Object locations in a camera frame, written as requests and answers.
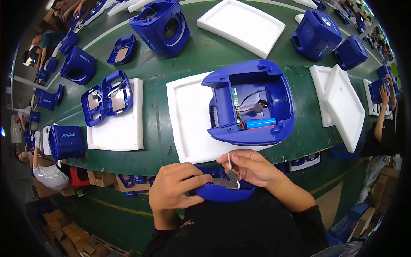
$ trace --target huntr/x logo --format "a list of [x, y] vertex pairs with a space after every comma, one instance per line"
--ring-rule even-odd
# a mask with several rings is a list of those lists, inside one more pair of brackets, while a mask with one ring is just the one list
[[327, 45], [323, 50], [321, 50], [321, 52], [318, 53], [318, 56], [321, 56], [323, 53], [326, 52], [326, 50], [329, 48], [330, 46]]
[[83, 58], [83, 60], [86, 60], [86, 61], [90, 62], [90, 60], [87, 59], [86, 57], [84, 57], [84, 56], [82, 56], [82, 55], [80, 55], [80, 57]]
[[153, 46], [153, 44], [150, 42], [150, 40], [148, 40], [148, 38], [145, 37], [145, 35], [143, 35], [144, 39], [147, 41], [147, 44], [150, 45], [151, 49], [155, 49], [155, 47]]
[[75, 137], [76, 133], [66, 133], [66, 134], [61, 134], [61, 137]]

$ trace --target black shirt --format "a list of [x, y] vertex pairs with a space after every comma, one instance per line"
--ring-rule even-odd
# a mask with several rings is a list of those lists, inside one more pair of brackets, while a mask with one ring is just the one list
[[372, 128], [367, 132], [367, 138], [364, 143], [364, 148], [361, 152], [361, 156], [378, 156], [378, 155], [388, 155], [393, 156], [401, 152], [400, 145], [401, 137], [397, 136], [399, 131], [399, 121], [397, 117], [396, 107], [393, 111], [393, 119], [385, 119], [383, 123], [383, 131], [381, 135], [381, 142], [379, 142], [375, 136], [374, 131], [377, 125], [377, 122], [372, 124]]
[[143, 256], [311, 256], [328, 246], [318, 205], [290, 213], [265, 188], [244, 201], [204, 201], [181, 227], [155, 230]]

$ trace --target blue cylindrical battery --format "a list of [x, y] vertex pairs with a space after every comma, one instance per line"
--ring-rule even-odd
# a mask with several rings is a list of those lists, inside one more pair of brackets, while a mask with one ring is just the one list
[[273, 126], [276, 125], [275, 118], [268, 118], [268, 119], [258, 119], [258, 120], [246, 120], [244, 122], [245, 124], [245, 129], [253, 129], [253, 128], [259, 128], [259, 127], [267, 127], [267, 126]]

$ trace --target open speaker casing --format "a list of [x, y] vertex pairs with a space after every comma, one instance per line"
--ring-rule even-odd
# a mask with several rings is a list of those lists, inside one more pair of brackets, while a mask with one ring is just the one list
[[176, 56], [190, 37], [190, 30], [177, 0], [158, 0], [130, 19], [130, 25], [155, 53]]

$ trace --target black hair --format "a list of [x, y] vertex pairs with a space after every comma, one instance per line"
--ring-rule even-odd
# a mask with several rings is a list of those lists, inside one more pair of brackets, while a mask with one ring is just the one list
[[58, 2], [61, 2], [61, 1], [63, 1], [63, 0], [54, 0], [53, 5], [51, 6], [51, 8], [52, 8], [53, 10], [59, 11], [58, 9], [55, 8], [55, 5], [56, 5]]
[[20, 158], [18, 157], [18, 154], [16, 153], [16, 151], [17, 151], [17, 144], [14, 144], [14, 147], [13, 147], [14, 156], [17, 158], [17, 160], [18, 160], [19, 162], [25, 163], [25, 162], [22, 162], [22, 161], [20, 160]]
[[27, 61], [27, 59], [28, 59], [28, 53], [29, 53], [30, 51], [29, 50], [27, 50], [27, 51], [25, 51], [24, 53], [23, 53], [23, 63], [25, 63], [26, 61]]

